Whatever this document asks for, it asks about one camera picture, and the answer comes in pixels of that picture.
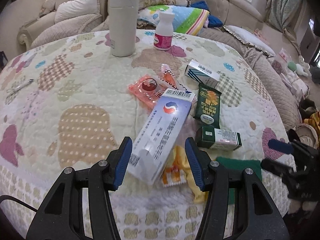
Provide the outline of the yellow orange wrapper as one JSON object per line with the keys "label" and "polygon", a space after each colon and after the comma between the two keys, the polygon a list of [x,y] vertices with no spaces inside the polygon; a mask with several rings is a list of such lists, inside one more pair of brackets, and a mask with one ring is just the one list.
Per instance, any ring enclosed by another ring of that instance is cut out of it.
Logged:
{"label": "yellow orange wrapper", "polygon": [[161,183],[164,187],[187,183],[194,195],[195,204],[204,203],[207,200],[208,193],[202,192],[195,184],[185,149],[182,146],[176,145],[172,149],[161,177]]}

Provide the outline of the green white small box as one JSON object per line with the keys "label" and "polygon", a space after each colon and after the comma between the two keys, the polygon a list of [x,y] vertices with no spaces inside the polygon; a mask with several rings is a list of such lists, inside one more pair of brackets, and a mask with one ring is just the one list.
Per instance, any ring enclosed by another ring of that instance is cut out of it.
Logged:
{"label": "green white small box", "polygon": [[202,126],[196,133],[198,147],[211,150],[234,151],[242,146],[238,132],[225,131],[212,126]]}

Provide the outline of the large white blue medicine box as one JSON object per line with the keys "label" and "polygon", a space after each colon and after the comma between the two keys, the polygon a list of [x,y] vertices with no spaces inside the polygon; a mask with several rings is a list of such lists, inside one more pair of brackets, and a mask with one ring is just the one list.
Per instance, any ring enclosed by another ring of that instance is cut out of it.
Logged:
{"label": "large white blue medicine box", "polygon": [[127,172],[148,185],[159,179],[194,98],[193,92],[166,89],[133,143]]}

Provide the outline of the green snack packet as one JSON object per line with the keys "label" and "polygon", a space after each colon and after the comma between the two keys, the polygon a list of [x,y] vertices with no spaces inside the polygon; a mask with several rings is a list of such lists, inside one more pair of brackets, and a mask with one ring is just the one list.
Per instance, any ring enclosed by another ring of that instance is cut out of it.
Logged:
{"label": "green snack packet", "polygon": [[220,129],[220,98],[220,91],[200,83],[194,119]]}

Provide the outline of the orange transparent snack wrapper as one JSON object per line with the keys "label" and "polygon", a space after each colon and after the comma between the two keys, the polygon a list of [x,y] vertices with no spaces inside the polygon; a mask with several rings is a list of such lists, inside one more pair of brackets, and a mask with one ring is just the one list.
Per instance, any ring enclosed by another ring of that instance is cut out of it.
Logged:
{"label": "orange transparent snack wrapper", "polygon": [[149,109],[153,109],[168,88],[187,91],[187,88],[179,83],[171,68],[164,63],[160,67],[158,76],[146,74],[128,85],[129,92],[148,106]]}

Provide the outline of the white blue striped medicine box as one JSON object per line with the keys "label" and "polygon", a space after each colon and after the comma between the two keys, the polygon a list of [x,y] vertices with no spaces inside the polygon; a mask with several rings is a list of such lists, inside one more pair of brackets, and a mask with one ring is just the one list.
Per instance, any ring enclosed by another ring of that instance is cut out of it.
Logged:
{"label": "white blue striped medicine box", "polygon": [[192,78],[198,83],[215,88],[220,80],[220,75],[206,66],[191,60],[185,69],[185,76]]}

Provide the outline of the yellow brown cloth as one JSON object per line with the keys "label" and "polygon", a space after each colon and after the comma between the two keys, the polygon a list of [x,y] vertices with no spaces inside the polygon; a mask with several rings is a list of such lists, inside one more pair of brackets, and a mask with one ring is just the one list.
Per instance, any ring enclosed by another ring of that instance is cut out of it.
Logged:
{"label": "yellow brown cloth", "polygon": [[304,123],[313,127],[317,133],[318,140],[320,136],[320,113],[317,111],[313,113],[309,118],[304,119]]}

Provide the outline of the patchwork quilted table cover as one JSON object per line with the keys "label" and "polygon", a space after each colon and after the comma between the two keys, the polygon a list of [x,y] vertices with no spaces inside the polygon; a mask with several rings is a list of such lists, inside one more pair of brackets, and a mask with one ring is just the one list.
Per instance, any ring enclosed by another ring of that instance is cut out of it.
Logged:
{"label": "patchwork quilted table cover", "polygon": [[[1,195],[39,208],[63,168],[88,168],[134,141],[151,110],[128,85],[167,64],[178,81],[197,94],[185,76],[191,60],[221,74],[220,127],[239,132],[242,146],[207,151],[239,160],[275,156],[294,166],[292,156],[268,153],[267,139],[288,141],[279,112],[257,75],[232,47],[201,37],[174,34],[172,48],[153,47],[153,31],[139,30],[136,52],[110,54],[107,31],[64,38],[21,54],[1,72]],[[34,79],[19,92],[14,88]],[[148,186],[126,173],[112,207],[122,239],[194,239],[204,211],[188,184]]]}

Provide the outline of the green plush toy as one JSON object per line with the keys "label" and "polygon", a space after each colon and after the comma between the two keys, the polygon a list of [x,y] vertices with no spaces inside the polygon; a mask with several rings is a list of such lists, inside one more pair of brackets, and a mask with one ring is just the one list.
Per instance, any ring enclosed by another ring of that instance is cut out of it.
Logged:
{"label": "green plush toy", "polygon": [[297,71],[297,65],[293,61],[288,62],[287,67],[293,72]]}

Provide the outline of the clear bag of snacks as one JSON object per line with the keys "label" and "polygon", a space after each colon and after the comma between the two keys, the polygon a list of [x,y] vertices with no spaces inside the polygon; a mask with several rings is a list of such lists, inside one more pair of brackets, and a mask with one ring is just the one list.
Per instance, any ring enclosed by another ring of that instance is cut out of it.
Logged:
{"label": "clear bag of snacks", "polygon": [[289,68],[287,64],[292,60],[289,53],[282,48],[280,52],[276,55],[274,58],[271,66],[272,68],[280,75],[284,74],[286,75],[289,72]]}

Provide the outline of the white frilled cushion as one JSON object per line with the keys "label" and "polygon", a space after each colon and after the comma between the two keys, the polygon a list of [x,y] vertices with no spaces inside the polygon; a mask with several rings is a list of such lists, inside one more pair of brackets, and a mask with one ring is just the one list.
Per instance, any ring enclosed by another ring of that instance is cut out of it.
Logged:
{"label": "white frilled cushion", "polygon": [[237,40],[239,40],[242,44],[254,47],[259,51],[262,51],[265,55],[269,57],[275,57],[275,52],[271,47],[257,38],[254,34],[250,33],[246,29],[233,26],[233,25],[224,25],[223,28],[225,31],[233,35]]}

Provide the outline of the silver pen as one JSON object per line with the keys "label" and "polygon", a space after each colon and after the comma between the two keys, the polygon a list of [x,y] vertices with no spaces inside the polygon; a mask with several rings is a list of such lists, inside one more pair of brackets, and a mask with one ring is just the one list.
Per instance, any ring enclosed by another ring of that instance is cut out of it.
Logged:
{"label": "silver pen", "polygon": [[9,95],[13,95],[17,92],[19,92],[21,89],[23,89],[24,87],[27,87],[28,85],[32,84],[34,81],[34,79],[29,79],[27,82],[17,86],[16,88],[13,89],[13,91],[9,94]]}

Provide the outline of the white pill bottle pink label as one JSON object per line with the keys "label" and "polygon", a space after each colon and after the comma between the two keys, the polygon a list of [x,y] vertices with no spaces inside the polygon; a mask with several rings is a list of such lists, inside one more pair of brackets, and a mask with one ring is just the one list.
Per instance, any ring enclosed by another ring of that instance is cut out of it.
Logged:
{"label": "white pill bottle pink label", "polygon": [[161,11],[159,13],[159,23],[155,30],[153,45],[158,50],[169,50],[171,48],[174,33],[173,20],[175,14]]}

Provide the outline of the colourful cartoon pillow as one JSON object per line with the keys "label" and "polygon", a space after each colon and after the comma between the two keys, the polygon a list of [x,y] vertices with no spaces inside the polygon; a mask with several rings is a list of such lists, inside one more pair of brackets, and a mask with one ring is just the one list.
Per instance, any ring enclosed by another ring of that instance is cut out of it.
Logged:
{"label": "colourful cartoon pillow", "polygon": [[176,5],[156,5],[144,8],[138,13],[138,20],[147,22],[156,27],[159,23],[159,13],[172,12],[174,32],[197,36],[208,20],[209,11],[192,7],[180,7]]}

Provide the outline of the white cream left cushion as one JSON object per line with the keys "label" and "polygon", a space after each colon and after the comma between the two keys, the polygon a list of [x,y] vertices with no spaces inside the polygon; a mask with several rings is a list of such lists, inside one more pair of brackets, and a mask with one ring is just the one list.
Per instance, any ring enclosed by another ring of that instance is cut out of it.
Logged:
{"label": "white cream left cushion", "polygon": [[71,18],[100,14],[100,0],[72,0],[61,3],[56,10],[55,24]]}

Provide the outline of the white thermos bottle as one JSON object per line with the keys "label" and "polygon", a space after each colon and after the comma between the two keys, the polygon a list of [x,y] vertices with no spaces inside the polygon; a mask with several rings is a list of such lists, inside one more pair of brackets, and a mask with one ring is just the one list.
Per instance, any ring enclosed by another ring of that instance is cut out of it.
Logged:
{"label": "white thermos bottle", "polygon": [[108,0],[111,54],[130,56],[135,52],[139,0]]}

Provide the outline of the striped floral bolster pillow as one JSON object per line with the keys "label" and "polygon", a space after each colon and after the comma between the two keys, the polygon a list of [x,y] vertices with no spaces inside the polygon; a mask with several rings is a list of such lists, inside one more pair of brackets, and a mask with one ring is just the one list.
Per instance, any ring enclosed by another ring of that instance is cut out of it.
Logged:
{"label": "striped floral bolster pillow", "polygon": [[139,0],[139,10],[156,5],[176,5],[189,7],[189,0]]}

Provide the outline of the beige tufted sofa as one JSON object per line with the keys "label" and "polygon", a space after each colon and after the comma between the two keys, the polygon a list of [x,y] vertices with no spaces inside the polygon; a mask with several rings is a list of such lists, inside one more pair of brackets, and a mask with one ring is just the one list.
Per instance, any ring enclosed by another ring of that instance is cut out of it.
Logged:
{"label": "beige tufted sofa", "polygon": [[[65,2],[72,0],[55,0],[54,9]],[[141,4],[146,5],[156,0],[142,0]],[[299,98],[295,97],[281,80],[286,75],[288,80],[297,82],[298,76],[290,74],[287,66],[277,67],[275,58],[264,48],[259,48],[252,42],[246,42],[238,32],[250,33],[255,28],[261,27],[263,34],[268,38],[271,48],[274,52],[280,51],[281,48],[288,49],[289,53],[296,60],[300,56],[295,48],[284,36],[283,33],[264,24],[257,10],[247,5],[242,0],[169,0],[175,2],[198,2],[205,1],[209,6],[209,11],[220,19],[223,27],[216,27],[213,30],[204,30],[200,32],[200,37],[209,40],[219,41],[227,44],[237,50],[244,60],[249,64],[257,74],[266,90],[269,92],[274,104],[280,114],[285,129],[295,128],[302,122],[298,109]],[[107,16],[107,0],[100,0],[100,12],[103,17]]]}

